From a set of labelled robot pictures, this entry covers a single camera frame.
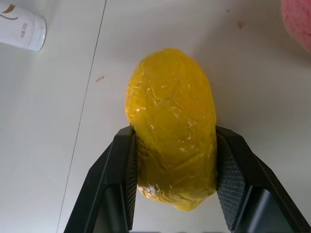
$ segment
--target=pink fabric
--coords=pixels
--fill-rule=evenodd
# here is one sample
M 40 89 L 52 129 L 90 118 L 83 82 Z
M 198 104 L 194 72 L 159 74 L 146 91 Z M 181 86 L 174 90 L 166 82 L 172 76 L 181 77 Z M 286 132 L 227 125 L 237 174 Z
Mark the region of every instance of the pink fabric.
M 281 0 L 286 30 L 311 52 L 311 0 Z

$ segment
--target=yellow plastic-wrapped object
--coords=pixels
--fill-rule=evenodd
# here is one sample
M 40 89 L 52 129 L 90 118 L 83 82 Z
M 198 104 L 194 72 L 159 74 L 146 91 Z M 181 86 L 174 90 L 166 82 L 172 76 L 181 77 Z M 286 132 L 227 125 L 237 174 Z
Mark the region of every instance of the yellow plastic-wrapped object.
M 164 49 L 136 67 L 125 112 L 138 142 L 138 189 L 191 210 L 216 190 L 216 113 L 209 82 L 190 57 Z

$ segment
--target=white container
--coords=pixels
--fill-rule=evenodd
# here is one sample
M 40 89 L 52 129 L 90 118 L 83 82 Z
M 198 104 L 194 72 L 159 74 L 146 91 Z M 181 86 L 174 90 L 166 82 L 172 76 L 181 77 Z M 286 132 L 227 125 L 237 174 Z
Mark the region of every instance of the white container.
M 0 42 L 39 51 L 46 35 L 44 19 L 0 2 Z

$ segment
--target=plastic wrap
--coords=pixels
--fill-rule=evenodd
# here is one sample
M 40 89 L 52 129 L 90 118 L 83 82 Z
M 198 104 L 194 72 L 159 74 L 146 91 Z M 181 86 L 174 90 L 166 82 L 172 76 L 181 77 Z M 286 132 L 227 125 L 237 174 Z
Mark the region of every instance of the plastic wrap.
M 216 113 L 208 79 L 177 49 L 144 58 L 128 85 L 125 112 L 138 143 L 138 189 L 191 210 L 216 191 Z

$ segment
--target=white tabletop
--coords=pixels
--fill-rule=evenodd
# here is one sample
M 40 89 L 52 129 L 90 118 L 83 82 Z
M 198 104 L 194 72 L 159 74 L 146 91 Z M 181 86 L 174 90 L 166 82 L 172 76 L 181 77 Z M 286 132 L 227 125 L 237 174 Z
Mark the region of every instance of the white tabletop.
M 56 232 L 101 0 L 9 0 L 47 21 L 40 52 L 0 45 L 0 232 Z
M 244 136 L 311 223 L 311 55 L 283 28 L 278 1 L 108 0 L 60 229 L 86 173 L 128 125 L 124 95 L 140 59 L 176 47 L 207 73 L 218 125 Z M 225 232 L 214 195 L 190 212 L 137 195 L 134 230 Z

